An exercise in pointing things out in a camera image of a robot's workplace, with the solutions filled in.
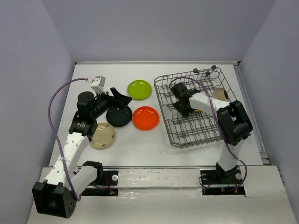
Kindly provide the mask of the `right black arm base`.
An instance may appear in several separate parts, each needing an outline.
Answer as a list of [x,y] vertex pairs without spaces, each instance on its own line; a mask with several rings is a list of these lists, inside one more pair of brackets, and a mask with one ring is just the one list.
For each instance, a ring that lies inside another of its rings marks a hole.
[[240,169],[224,179],[216,176],[215,169],[200,171],[199,184],[203,196],[242,195],[245,196],[243,179]]

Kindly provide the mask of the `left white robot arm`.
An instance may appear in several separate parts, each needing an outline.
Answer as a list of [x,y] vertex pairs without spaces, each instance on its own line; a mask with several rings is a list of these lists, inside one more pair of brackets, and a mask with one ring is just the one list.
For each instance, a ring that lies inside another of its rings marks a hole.
[[86,161],[79,172],[75,174],[74,170],[97,129],[97,118],[108,110],[126,108],[132,100],[115,88],[110,91],[112,95],[89,91],[78,95],[77,111],[66,143],[58,145],[60,156],[45,179],[36,182],[32,188],[39,214],[70,218],[86,187],[102,182],[103,165],[100,162]]

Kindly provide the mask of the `lime green plate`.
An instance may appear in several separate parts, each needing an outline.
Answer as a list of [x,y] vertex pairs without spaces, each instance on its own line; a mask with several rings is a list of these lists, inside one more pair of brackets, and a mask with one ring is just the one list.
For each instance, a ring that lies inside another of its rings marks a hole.
[[127,92],[132,99],[143,100],[151,95],[152,88],[145,80],[134,80],[128,85]]

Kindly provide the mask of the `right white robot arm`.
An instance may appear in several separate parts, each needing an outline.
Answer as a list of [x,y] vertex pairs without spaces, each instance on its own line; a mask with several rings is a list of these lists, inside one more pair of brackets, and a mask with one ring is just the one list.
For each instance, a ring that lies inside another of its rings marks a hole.
[[170,90],[177,99],[173,106],[183,117],[199,110],[214,118],[224,145],[213,178],[226,183],[234,177],[237,163],[241,162],[240,150],[244,140],[250,136],[253,126],[240,101],[218,100],[210,95],[205,86],[200,85],[203,91],[189,90],[182,82],[171,87]]

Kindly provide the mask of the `orange plate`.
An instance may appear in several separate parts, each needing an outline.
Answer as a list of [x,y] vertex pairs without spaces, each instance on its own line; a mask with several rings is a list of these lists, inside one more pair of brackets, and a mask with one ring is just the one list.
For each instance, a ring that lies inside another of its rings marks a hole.
[[154,108],[142,106],[133,112],[132,121],[136,128],[148,131],[157,126],[159,123],[159,115]]

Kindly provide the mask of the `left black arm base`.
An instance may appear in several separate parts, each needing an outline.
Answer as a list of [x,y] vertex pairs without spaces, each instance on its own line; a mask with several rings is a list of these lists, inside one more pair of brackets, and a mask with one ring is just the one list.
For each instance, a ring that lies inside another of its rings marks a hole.
[[82,196],[118,196],[118,170],[104,170],[101,180],[93,181]]

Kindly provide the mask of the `cream plate with black blot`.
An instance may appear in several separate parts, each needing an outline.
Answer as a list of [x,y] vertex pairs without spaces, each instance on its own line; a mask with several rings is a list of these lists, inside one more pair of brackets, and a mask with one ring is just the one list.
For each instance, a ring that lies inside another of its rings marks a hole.
[[221,87],[219,87],[213,91],[212,98],[220,100],[220,101],[225,101],[225,102],[229,101],[228,93],[226,92],[226,90],[224,88],[221,88]]

